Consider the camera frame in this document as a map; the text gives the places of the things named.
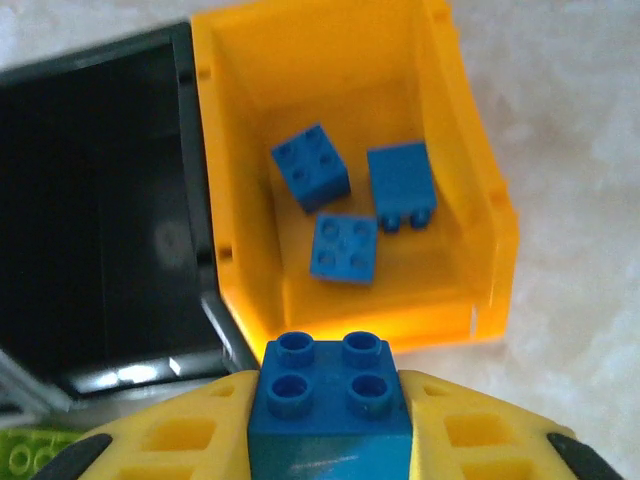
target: black plastic bin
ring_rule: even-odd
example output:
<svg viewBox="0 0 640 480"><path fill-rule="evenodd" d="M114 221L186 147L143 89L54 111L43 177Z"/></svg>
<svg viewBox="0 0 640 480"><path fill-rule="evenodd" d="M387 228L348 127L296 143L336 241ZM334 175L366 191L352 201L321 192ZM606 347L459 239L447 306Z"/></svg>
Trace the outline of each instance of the black plastic bin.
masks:
<svg viewBox="0 0 640 480"><path fill-rule="evenodd" d="M255 366L206 178L189 24L0 74L0 348L75 396L69 372L223 344Z"/></svg>

